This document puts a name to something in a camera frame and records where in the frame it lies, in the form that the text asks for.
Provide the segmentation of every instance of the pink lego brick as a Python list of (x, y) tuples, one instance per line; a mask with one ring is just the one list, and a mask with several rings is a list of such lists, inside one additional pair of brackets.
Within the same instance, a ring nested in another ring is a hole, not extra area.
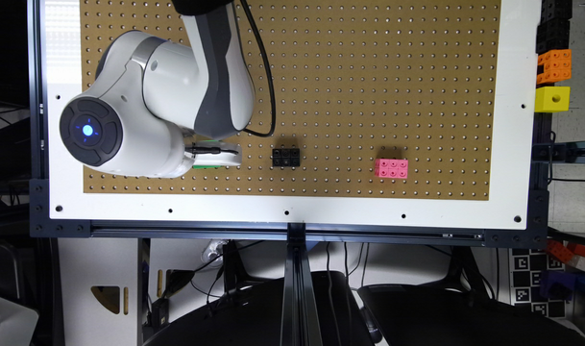
[(407, 178), (407, 160), (377, 159), (376, 176), (391, 179)]

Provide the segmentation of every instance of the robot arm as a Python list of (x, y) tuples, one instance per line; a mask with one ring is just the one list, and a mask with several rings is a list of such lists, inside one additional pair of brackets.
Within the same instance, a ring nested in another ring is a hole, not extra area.
[(251, 118), (254, 87), (232, 4), (184, 15), (183, 23), (192, 48), (136, 31), (111, 44), (93, 86), (61, 115), (61, 137), (74, 158), (110, 174), (166, 178), (201, 161), (240, 164), (238, 146), (209, 142), (224, 150), (196, 154), (205, 150), (183, 140), (232, 136)]

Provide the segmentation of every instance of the white border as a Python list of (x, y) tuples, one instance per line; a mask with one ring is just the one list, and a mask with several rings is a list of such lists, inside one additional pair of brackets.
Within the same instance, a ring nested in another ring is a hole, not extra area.
[(45, 0), (44, 15), (52, 218), (525, 228), (540, 0), (501, 2), (489, 201), (83, 193), (83, 166), (65, 150), (58, 125), (81, 92), (79, 1)]

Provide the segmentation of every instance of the brown pegboard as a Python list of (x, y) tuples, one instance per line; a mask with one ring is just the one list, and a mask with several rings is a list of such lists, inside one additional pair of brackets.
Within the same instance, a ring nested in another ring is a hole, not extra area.
[[(179, 179), (85, 169), (85, 192), (488, 200), (500, 0), (251, 5), (275, 79), (276, 135), (232, 137), (242, 166)], [(187, 44), (167, 2), (85, 0), (81, 9), (85, 88), (102, 52), (128, 30)], [(236, 11), (256, 85), (250, 128), (266, 132), (262, 61)], [(301, 167), (271, 167), (271, 149), (282, 146), (301, 148)], [(408, 179), (376, 178), (379, 158), (408, 159)]]

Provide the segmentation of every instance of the blue led light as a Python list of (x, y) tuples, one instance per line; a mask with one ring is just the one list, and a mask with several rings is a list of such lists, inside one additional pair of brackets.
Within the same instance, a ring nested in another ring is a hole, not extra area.
[(93, 128), (90, 125), (83, 126), (83, 135), (85, 136), (93, 135)]

